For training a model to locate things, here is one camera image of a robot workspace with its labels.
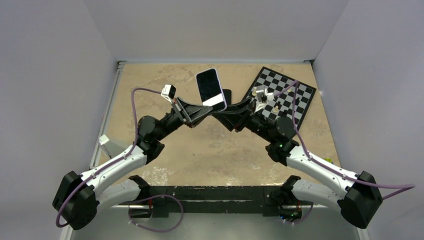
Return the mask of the black phone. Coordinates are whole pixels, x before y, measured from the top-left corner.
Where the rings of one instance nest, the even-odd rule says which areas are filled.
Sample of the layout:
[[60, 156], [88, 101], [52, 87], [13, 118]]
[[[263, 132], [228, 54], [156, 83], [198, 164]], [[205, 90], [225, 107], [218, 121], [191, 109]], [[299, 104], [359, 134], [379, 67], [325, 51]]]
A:
[[232, 91], [230, 89], [223, 89], [223, 95], [226, 104], [229, 106], [232, 104]]

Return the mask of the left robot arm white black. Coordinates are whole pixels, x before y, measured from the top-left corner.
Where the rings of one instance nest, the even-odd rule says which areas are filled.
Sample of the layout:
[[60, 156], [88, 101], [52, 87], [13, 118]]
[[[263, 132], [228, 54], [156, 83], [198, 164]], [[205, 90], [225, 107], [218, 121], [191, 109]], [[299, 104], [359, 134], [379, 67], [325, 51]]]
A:
[[180, 97], [170, 103], [172, 108], [162, 119], [146, 115], [137, 120], [135, 139], [121, 153], [94, 169], [80, 174], [70, 171], [63, 176], [52, 202], [57, 210], [57, 227], [84, 228], [98, 212], [100, 194], [124, 175], [156, 159], [165, 147], [162, 139], [183, 125], [194, 128], [213, 112], [212, 106], [191, 104]]

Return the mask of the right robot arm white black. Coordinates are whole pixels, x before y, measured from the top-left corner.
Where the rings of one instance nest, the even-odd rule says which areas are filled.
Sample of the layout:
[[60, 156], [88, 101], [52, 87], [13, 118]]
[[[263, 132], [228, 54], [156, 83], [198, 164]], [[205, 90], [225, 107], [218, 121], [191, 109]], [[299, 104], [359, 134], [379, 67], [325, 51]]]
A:
[[248, 99], [214, 113], [213, 117], [229, 131], [248, 129], [255, 133], [269, 143], [265, 149], [274, 162], [306, 173], [332, 190], [336, 208], [353, 226], [367, 228], [383, 203], [372, 174], [337, 167], [295, 141], [297, 128], [290, 117], [283, 115], [269, 119], [261, 112], [255, 112], [254, 102]]

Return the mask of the black white chessboard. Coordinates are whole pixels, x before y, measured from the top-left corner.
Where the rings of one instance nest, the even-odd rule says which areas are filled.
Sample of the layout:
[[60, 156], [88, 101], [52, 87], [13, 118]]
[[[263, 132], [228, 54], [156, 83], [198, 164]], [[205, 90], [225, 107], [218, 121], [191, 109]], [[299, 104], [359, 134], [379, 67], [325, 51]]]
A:
[[[255, 98], [252, 96], [254, 87], [266, 86], [269, 92], [278, 93], [288, 87], [294, 81], [295, 79], [264, 66], [259, 71], [255, 80], [252, 82], [250, 89], [246, 92], [244, 98]], [[295, 124], [297, 128], [300, 129], [317, 89], [300, 81], [298, 83], [297, 94], [294, 94], [294, 91], [295, 87], [293, 86], [291, 89], [285, 91], [274, 100], [270, 101], [268, 105], [260, 111], [260, 113], [270, 120], [276, 120], [285, 116], [291, 118], [293, 97], [300, 98], [300, 102], [299, 104], [296, 104], [294, 112]], [[279, 109], [278, 113], [274, 113], [273, 108], [278, 106], [278, 103], [281, 103], [282, 107]]]

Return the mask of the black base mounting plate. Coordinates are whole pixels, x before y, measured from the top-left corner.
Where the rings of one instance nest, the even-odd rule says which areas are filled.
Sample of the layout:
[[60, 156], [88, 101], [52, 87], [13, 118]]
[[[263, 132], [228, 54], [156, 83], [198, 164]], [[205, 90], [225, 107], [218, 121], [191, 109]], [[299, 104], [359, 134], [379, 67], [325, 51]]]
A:
[[146, 206], [154, 218], [170, 213], [260, 214], [294, 221], [310, 209], [288, 188], [265, 186], [150, 186], [142, 189], [131, 205]]

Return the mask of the small white box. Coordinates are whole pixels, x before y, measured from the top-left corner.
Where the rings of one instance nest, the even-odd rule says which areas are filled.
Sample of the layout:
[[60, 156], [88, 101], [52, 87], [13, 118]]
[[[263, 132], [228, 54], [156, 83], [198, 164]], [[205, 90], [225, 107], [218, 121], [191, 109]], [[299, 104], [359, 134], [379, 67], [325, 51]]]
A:
[[101, 146], [107, 144], [109, 141], [110, 141], [110, 139], [105, 134], [101, 135], [98, 138], [98, 144], [101, 145]]

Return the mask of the colourful toy car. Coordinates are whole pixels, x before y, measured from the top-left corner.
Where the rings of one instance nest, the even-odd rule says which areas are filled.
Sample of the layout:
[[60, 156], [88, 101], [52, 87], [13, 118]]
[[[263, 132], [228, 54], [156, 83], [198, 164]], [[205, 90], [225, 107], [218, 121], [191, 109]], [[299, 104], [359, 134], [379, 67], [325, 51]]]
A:
[[330, 164], [333, 164], [333, 161], [330, 158], [324, 158], [325, 161], [327, 161]]

